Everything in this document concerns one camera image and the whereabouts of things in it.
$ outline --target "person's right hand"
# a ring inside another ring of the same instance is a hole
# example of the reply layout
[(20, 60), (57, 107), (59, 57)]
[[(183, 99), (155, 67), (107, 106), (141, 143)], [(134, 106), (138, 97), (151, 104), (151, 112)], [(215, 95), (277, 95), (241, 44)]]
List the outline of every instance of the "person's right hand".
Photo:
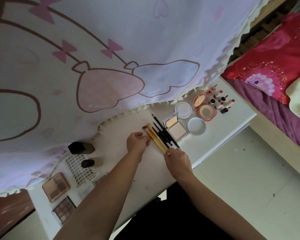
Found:
[(169, 148), (164, 154), (164, 160), (172, 177), (177, 181), (193, 174), (188, 155), (180, 149)]

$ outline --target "person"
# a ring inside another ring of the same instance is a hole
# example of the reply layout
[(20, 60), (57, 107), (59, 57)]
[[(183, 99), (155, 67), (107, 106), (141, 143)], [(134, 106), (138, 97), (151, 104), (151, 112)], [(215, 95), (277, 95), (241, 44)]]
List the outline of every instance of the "person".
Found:
[[(150, 141), (142, 132), (128, 137), (128, 153), (86, 196), (54, 240), (110, 238)], [(167, 199), (155, 199), (142, 208), (115, 240), (265, 240), (239, 213), (195, 177), (189, 157), (183, 151), (170, 148), (164, 154), (164, 160), (176, 179), (176, 183), (167, 189)]]

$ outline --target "person's left hand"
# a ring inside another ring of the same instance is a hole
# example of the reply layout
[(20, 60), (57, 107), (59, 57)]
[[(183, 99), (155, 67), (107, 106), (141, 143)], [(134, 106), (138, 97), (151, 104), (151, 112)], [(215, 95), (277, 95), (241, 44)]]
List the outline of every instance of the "person's left hand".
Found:
[(143, 136), (142, 132), (133, 132), (127, 139), (128, 152), (135, 151), (141, 159), (146, 147), (150, 144), (151, 138), (148, 135)]

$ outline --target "yellow brush handle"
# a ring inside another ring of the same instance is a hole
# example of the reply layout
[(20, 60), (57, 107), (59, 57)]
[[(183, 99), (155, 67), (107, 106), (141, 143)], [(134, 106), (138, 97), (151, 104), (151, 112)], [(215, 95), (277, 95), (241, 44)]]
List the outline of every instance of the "yellow brush handle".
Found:
[(150, 138), (154, 141), (154, 143), (157, 145), (157, 147), (165, 154), (166, 151), (161, 147), (160, 143), (156, 140), (156, 138), (152, 135), (150, 131), (147, 131)]
[(166, 145), (163, 143), (163, 141), (160, 139), (160, 137), (157, 135), (157, 133), (155, 133), (155, 131), (152, 129), (151, 123), (148, 123), (148, 124), (147, 124), (147, 128), (148, 128), (148, 130), (153, 134), (153, 136), (159, 141), (160, 145), (167, 151), (168, 148), (167, 148)]

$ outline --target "hand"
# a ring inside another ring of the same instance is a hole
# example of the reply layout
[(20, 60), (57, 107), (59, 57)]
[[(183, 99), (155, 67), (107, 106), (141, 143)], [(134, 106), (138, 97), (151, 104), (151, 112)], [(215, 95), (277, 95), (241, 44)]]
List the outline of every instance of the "hand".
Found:
[(136, 152), (141, 159), (141, 156), (145, 152), (146, 147), (150, 144), (150, 141), (151, 138), (148, 135), (143, 136), (142, 132), (131, 133), (127, 139), (128, 152)]
[(192, 176), (192, 167), (188, 155), (180, 149), (169, 148), (164, 154), (167, 168), (176, 181)]

